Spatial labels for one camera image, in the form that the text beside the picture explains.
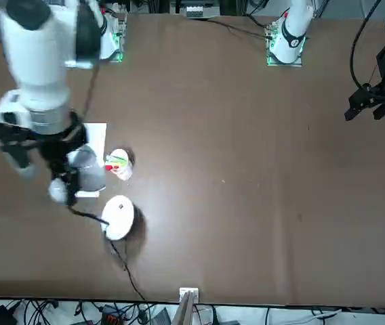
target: metal bracket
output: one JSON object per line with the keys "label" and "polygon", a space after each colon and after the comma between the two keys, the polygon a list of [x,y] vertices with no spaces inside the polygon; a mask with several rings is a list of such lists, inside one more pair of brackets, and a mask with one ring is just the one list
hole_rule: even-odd
{"label": "metal bracket", "polygon": [[194,295],[194,303],[199,303],[199,288],[179,288],[179,302],[186,293],[192,293]]}
{"label": "metal bracket", "polygon": [[194,304],[199,302],[199,289],[180,288],[179,299],[179,307],[173,317],[172,325],[191,325]]}

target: white disc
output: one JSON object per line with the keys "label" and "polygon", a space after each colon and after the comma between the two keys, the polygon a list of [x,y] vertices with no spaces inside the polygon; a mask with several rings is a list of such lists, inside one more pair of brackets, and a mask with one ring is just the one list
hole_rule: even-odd
{"label": "white disc", "polygon": [[102,220],[110,225],[101,224],[102,231],[109,240],[120,240],[127,235],[134,223],[134,205],[126,196],[111,198],[102,211]]}
{"label": "white disc", "polygon": [[66,204],[68,193],[66,185],[64,185],[60,178],[55,178],[51,181],[48,192],[54,202]]}

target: table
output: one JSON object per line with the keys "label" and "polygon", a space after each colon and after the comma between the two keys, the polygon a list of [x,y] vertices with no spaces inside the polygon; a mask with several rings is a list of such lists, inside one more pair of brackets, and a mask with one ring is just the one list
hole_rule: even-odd
{"label": "table", "polygon": [[[129,18],[124,62],[101,67],[87,121],[107,122],[106,149],[129,146],[136,167],[78,207],[124,194],[140,208],[127,256],[146,298],[191,286],[204,303],[385,307],[385,119],[343,115],[361,21],[313,22],[304,66],[289,68],[217,24]],[[384,23],[369,23],[361,81],[384,45]],[[68,74],[78,111],[90,76]],[[0,97],[13,87],[0,46]],[[138,300],[99,226],[49,199],[35,161],[25,181],[0,153],[0,295]]]}

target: white round object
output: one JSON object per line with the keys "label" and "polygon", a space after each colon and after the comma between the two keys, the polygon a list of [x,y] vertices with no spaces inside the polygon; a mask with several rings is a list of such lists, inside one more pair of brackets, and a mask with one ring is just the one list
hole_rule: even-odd
{"label": "white round object", "polygon": [[115,196],[106,203],[101,218],[110,223],[109,225],[101,224],[105,236],[109,240],[120,240],[132,228],[134,205],[126,196]]}
{"label": "white round object", "polygon": [[48,187],[49,196],[54,202],[66,204],[67,192],[64,182],[60,178],[51,181]]}
{"label": "white round object", "polygon": [[126,160],[125,166],[118,166],[116,169],[111,169],[111,171],[116,174],[118,178],[120,178],[123,181],[127,181],[132,176],[132,162],[129,158],[126,150],[124,149],[116,149],[111,154],[108,155],[108,157],[112,158],[120,158],[123,160]]}

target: black cable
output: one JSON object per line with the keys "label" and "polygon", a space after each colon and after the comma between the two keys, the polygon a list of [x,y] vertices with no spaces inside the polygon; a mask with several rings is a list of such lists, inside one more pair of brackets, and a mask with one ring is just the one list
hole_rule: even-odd
{"label": "black cable", "polygon": [[155,14],[157,12],[157,6],[155,4],[155,0],[148,0],[147,6],[150,14]]}
{"label": "black cable", "polygon": [[86,324],[89,324],[89,321],[87,320],[87,318],[85,318],[85,315],[84,315],[84,311],[83,311],[83,302],[82,302],[82,301],[80,301],[80,302],[78,303],[78,307],[77,307],[77,308],[79,308],[79,313],[81,314],[81,316],[83,316],[84,322],[85,322]]}
{"label": "black cable", "polygon": [[[7,309],[12,303],[14,303],[15,301],[16,301],[16,300],[13,300],[13,301],[11,301],[10,303],[8,303],[7,306],[5,306],[6,309]],[[22,299],[21,299],[21,300],[18,300],[18,302],[15,303],[15,305],[11,306],[11,307],[8,309],[10,315],[15,314],[15,311],[17,310],[17,308],[19,307],[19,305],[21,304],[21,302],[22,302]]]}
{"label": "black cable", "polygon": [[22,302],[22,299],[14,299],[12,301],[10,301],[5,307],[8,308],[12,303],[14,303],[15,301],[19,301],[19,303]]}
{"label": "black cable", "polygon": [[[140,325],[146,325],[146,324],[149,324],[150,323],[150,321],[151,321],[151,314],[150,314],[150,309],[152,308],[152,307],[154,307],[154,306],[156,306],[157,304],[156,303],[154,303],[154,304],[152,304],[152,305],[149,305],[148,303],[147,303],[147,308],[146,309],[143,309],[143,310],[141,310],[140,309],[140,304],[137,304],[137,306],[138,306],[138,315],[130,322],[130,324],[133,324],[135,321],[137,321]],[[147,322],[141,322],[141,319],[140,319],[140,312],[141,311],[143,311],[144,313],[146,312],[146,311],[148,311],[149,312],[149,319],[147,320]]]}
{"label": "black cable", "polygon": [[103,223],[104,225],[110,225],[109,222],[105,221],[105,220],[102,220],[101,218],[98,218],[97,216],[95,216],[93,213],[86,213],[86,212],[81,212],[81,211],[78,211],[78,210],[75,210],[74,208],[72,207],[68,207],[68,210],[73,213],[74,215],[79,215],[81,217],[86,217],[86,218],[90,218],[90,219],[93,219],[99,223]]}
{"label": "black cable", "polygon": [[282,12],[281,15],[280,15],[280,18],[283,17],[283,15],[284,15],[285,13],[287,13],[287,12],[289,11],[289,9],[290,9],[290,7],[287,8],[284,12]]}
{"label": "black cable", "polygon": [[51,325],[51,323],[49,323],[49,321],[48,321],[48,319],[45,317],[45,315],[43,315],[43,310],[49,305],[49,302],[44,301],[44,302],[42,303],[42,305],[40,305],[37,301],[35,301],[35,303],[36,303],[37,307],[38,307],[39,310],[40,310],[40,314],[39,314],[39,315],[42,316],[43,323],[44,323],[45,325]]}
{"label": "black cable", "polygon": [[316,12],[316,18],[322,17],[322,14],[325,11],[325,8],[327,7],[328,3],[329,3],[329,0],[324,0],[324,2],[322,2],[322,5],[320,6],[318,11]]}
{"label": "black cable", "polygon": [[265,316],[265,325],[268,325],[268,316],[269,316],[269,311],[271,310],[271,308],[268,308],[268,310],[266,311],[266,316]]}
{"label": "black cable", "polygon": [[212,308],[212,325],[220,325],[220,321],[218,320],[217,310],[214,305],[211,305]]}
{"label": "black cable", "polygon": [[132,307],[133,307],[133,308],[132,308],[132,312],[131,312],[130,317],[128,317],[127,314],[126,314],[127,311],[128,311],[130,308],[127,309],[127,310],[125,310],[125,313],[124,313],[125,316],[123,317],[123,319],[126,320],[127,322],[130,322],[131,319],[134,318],[134,314],[135,314],[135,312],[136,312],[137,304],[134,303],[134,304],[132,305]]}
{"label": "black cable", "polygon": [[338,315],[338,313],[333,313],[332,315],[323,316],[323,317],[318,317],[318,319],[319,319],[319,320],[328,320],[328,319],[330,319],[330,318],[336,317],[337,315]]}
{"label": "black cable", "polygon": [[212,23],[217,24],[217,25],[225,26],[227,28],[230,28],[230,29],[233,29],[233,30],[237,30],[239,32],[242,32],[242,33],[245,33],[245,34],[248,34],[248,35],[251,35],[251,36],[259,37],[261,39],[272,39],[272,37],[261,35],[261,34],[258,34],[256,32],[250,32],[249,30],[238,28],[238,27],[235,27],[235,26],[223,23],[223,22],[219,22],[217,20],[206,20],[206,22],[212,22]]}
{"label": "black cable", "polygon": [[200,325],[203,325],[203,323],[201,322],[200,311],[197,309],[197,305],[194,305],[194,308],[195,308],[195,311],[197,312],[197,316],[199,317]]}
{"label": "black cable", "polygon": [[114,303],[114,308],[116,309],[117,314],[120,315],[120,309],[117,307],[117,304],[116,304],[116,303]]}
{"label": "black cable", "polygon": [[374,313],[377,313],[378,315],[385,315],[385,309],[384,309],[384,312],[380,313],[376,308],[372,308],[371,310],[373,310]]}
{"label": "black cable", "polygon": [[197,309],[193,311],[193,313],[198,313],[199,311],[203,311],[203,310],[209,310],[211,308],[201,308],[201,309]]}
{"label": "black cable", "polygon": [[[135,314],[135,312],[136,312],[136,307],[138,308],[138,314],[137,314],[137,316],[134,317],[134,314]],[[128,324],[129,324],[129,323],[130,323],[130,324],[133,324],[136,320],[138,320],[138,322],[140,323],[140,321],[139,321],[140,311],[141,311],[141,309],[140,309],[140,304],[139,304],[139,303],[135,303],[135,304],[134,304],[134,308],[132,309],[132,314],[131,314],[131,316],[130,316],[128,319],[126,319],[126,320],[128,321]]]}
{"label": "black cable", "polygon": [[31,318],[30,318],[30,322],[31,322],[31,320],[32,320],[32,318],[33,318],[33,316],[34,316],[35,319],[33,320],[33,324],[36,324],[36,320],[37,320],[36,314],[39,313],[39,310],[38,310],[37,306],[35,305],[35,303],[34,303],[32,300],[31,300],[30,302],[31,302],[31,305],[35,308],[35,311],[33,312],[32,316],[31,316]]}
{"label": "black cable", "polygon": [[137,304],[136,303],[133,303],[131,305],[127,305],[125,307],[123,307],[122,309],[120,309],[120,311],[122,311],[123,313],[127,313],[128,310],[130,310],[132,307],[135,307]]}
{"label": "black cable", "polygon": [[118,256],[118,258],[121,260],[121,262],[123,263],[123,265],[125,266],[125,269],[126,269],[126,272],[127,272],[127,275],[129,276],[129,281],[131,282],[131,285],[132,285],[132,288],[135,290],[136,293],[138,293],[138,295],[140,296],[140,298],[143,300],[143,301],[146,301],[146,299],[144,298],[144,296],[142,295],[142,293],[137,289],[134,281],[132,280],[132,275],[131,275],[131,271],[129,270],[125,260],[122,258],[122,256],[120,255],[119,251],[117,250],[116,246],[114,245],[114,243],[111,241],[111,240],[108,240],[110,242],[110,245],[111,247],[114,249],[114,252],[116,252],[116,255]]}
{"label": "black cable", "polygon": [[373,71],[371,72],[371,75],[370,75],[368,84],[370,84],[371,79],[373,78],[373,75],[375,74],[375,71],[376,71],[376,68],[377,68],[377,67],[378,67],[378,65],[376,64],[376,65],[375,65],[375,68],[373,68]]}
{"label": "black cable", "polygon": [[42,325],[42,323],[41,323],[41,313],[38,313],[38,314],[37,314],[37,323],[36,323],[36,317],[35,317],[35,320],[34,320],[33,324],[34,324],[34,325]]}
{"label": "black cable", "polygon": [[91,304],[92,304],[98,311],[100,311],[101,313],[102,313],[102,311],[104,310],[103,307],[100,307],[100,306],[96,305],[93,301],[90,301],[90,303],[91,303]]}
{"label": "black cable", "polygon": [[25,305],[24,309],[24,325],[27,325],[27,311],[28,311],[28,306],[30,305],[30,301]]}
{"label": "black cable", "polygon": [[125,263],[127,264],[127,240],[125,239]]}
{"label": "black cable", "polygon": [[364,88],[360,82],[358,82],[356,76],[355,76],[355,72],[354,72],[354,53],[355,53],[355,46],[357,45],[357,42],[360,38],[360,35],[361,33],[363,32],[367,22],[369,21],[371,15],[373,14],[373,12],[375,11],[376,7],[381,3],[382,0],[376,0],[375,4],[373,5],[373,7],[370,9],[370,12],[368,13],[368,15],[366,16],[366,18],[364,19],[363,23],[361,24],[360,26],[360,29],[357,33],[357,35],[355,35],[355,39],[354,39],[354,43],[352,44],[352,48],[350,50],[350,57],[349,57],[349,69],[350,69],[350,75],[355,83],[355,85],[357,85],[357,87],[359,89],[362,89],[364,92],[366,92],[371,98],[374,98],[376,100],[385,100],[385,97],[384,96],[379,96],[379,95],[376,95],[374,93],[371,93],[370,91],[368,91],[366,88]]}
{"label": "black cable", "polygon": [[259,7],[262,6],[262,9],[264,9],[266,7],[266,5],[268,4],[269,0],[262,0],[261,2],[259,2],[259,4],[256,6],[256,8],[253,9],[252,12],[250,12],[249,14],[252,15],[256,12],[257,9],[259,9]]}
{"label": "black cable", "polygon": [[242,0],[240,1],[241,3],[241,8],[239,10],[238,16],[244,16],[247,14],[247,8],[248,8],[248,1],[247,0]]}
{"label": "black cable", "polygon": [[33,325],[36,324],[36,319],[37,319],[36,314],[37,314],[37,309],[35,309],[34,312],[31,314],[30,320],[28,321],[29,324],[31,324],[31,320],[33,320]]}
{"label": "black cable", "polygon": [[255,18],[253,17],[253,15],[251,15],[251,14],[246,14],[245,17],[248,17],[249,19],[251,19],[252,22],[253,22],[254,24],[258,25],[259,27],[265,28],[265,25],[260,24],[260,23],[258,22],[258,20],[255,19]]}
{"label": "black cable", "polygon": [[[313,311],[313,309],[310,310],[310,311],[312,312],[312,315],[313,315],[313,316],[317,316],[317,315],[315,314],[315,312]],[[324,317],[318,317],[317,319],[322,321],[322,325],[325,325],[325,318],[324,318]]]}
{"label": "black cable", "polygon": [[87,116],[87,113],[90,110],[90,104],[92,102],[93,98],[93,90],[96,84],[96,79],[98,78],[100,66],[97,64],[93,70],[92,70],[92,77],[90,78],[90,84],[89,89],[87,90],[87,97],[85,98],[84,102],[84,110],[83,110],[83,120],[85,120],[85,117]]}

